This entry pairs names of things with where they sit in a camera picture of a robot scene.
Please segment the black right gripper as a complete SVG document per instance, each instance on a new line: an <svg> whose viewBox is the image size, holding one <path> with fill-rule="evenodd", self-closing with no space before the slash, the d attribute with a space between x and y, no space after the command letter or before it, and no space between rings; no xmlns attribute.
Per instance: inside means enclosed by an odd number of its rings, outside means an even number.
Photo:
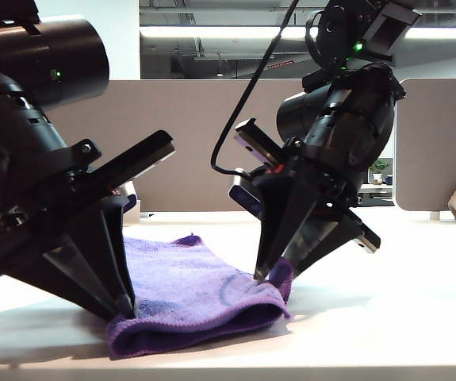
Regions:
<svg viewBox="0 0 456 381"><path fill-rule="evenodd" d="M352 212L367 165L352 164L347 148L331 146L335 130L321 124L278 146L255 119L236 127L236 140L261 162L233 179L234 200L261 221L256 280L265 279L279 258L296 278L348 241L368 252L380 248L380 237Z"/></svg>

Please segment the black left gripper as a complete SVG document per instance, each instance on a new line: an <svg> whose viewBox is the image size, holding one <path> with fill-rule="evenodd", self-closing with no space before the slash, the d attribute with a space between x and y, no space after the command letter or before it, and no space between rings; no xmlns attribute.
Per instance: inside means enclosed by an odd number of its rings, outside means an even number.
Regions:
<svg viewBox="0 0 456 381"><path fill-rule="evenodd" d="M159 130L101 167L89 164L101 155L93 141L52 152L46 160L71 166L65 171L38 179L25 171L25 178L12 187L10 222L0 228L0 274L16 268L33 256L44 255L63 277L58 282L62 298L70 300L100 318L118 314L134 318L134 292L128 273L123 238L123 207L104 203L102 216L107 240L88 244L67 238L76 232L80 214L121 195L121 187L174 152L171 136Z"/></svg>

